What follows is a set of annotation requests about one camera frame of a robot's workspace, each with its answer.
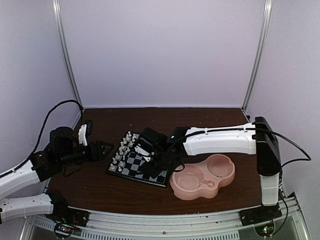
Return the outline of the black rook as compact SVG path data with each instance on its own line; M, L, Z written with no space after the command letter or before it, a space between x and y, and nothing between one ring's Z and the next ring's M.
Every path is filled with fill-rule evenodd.
M164 177L163 176L159 176L157 179L159 182L163 182L164 181Z

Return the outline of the black and white chessboard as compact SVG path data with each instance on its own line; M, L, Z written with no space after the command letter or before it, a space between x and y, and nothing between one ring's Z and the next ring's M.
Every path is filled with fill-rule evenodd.
M137 139L134 141L134 145L133 147L129 147L129 143L130 141L132 141L132 137L130 140L126 140L126 134L123 136L122 140L119 143L119 146L115 152L115 154L113 155L112 158L115 157L116 153L119 154L119 147L121 147L121 142L124 143L124 147L123 149L123 154L119 154L121 156L121 159L116 159L117 163L113 164L113 159L111 159L105 173L109 174L109 175L113 175L116 177L120 177L120 178L124 178L124 179L128 179L131 181L135 181L135 182L140 182L140 183L144 183L147 185L153 185L153 186L157 186L157 187L161 187L161 188L166 188L168 186L169 183L169 172L167 170L163 170L158 176L156 177L152 177L150 176L150 174L143 172L143 164L146 163L145 159L138 155L135 152L135 143L138 140L139 134L136 132L131 132L132 137L135 134ZM127 148L130 148L130 152L126 154L126 150ZM126 155L126 160L123 161L122 157L123 155ZM120 161L124 162L124 166L122 167L122 172L118 172L118 167L120 167ZM113 164L115 166L114 170L109 170L110 164ZM159 176L163 176L164 177L164 181L163 182L159 182L158 181L158 177Z

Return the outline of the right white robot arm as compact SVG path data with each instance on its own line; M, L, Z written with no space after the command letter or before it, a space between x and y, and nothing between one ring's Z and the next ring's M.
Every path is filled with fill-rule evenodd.
M143 173L155 178L170 170L174 195L185 201L212 199L234 180L235 165L226 153L255 155L262 201L256 216L266 221L276 212L281 171L279 142L262 116L238 126L177 127L171 136L147 127L133 149L145 159Z

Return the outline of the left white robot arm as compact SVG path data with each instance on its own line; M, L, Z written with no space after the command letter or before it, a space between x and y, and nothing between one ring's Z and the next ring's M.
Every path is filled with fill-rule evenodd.
M44 150L31 153L23 162L1 173L0 221L46 215L54 221L67 223L72 218L72 211L58 190L27 197L11 198L11 195L58 174L68 177L68 167L81 168L84 163L104 160L114 145L101 140L89 142L90 134L85 124L80 127L78 136L74 136L70 127L58 127L50 132Z

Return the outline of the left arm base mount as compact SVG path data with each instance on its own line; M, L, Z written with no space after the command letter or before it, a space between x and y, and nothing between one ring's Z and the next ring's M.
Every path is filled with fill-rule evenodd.
M67 207L65 209L54 210L51 214L45 216L52 221L65 223L76 227L86 227L90 213L86 210L80 210Z

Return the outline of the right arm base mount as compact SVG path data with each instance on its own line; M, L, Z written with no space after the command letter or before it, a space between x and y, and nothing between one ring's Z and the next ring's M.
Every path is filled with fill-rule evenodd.
M282 216L282 211L278 206L258 206L239 211L239 218L242 226L255 225L270 221Z

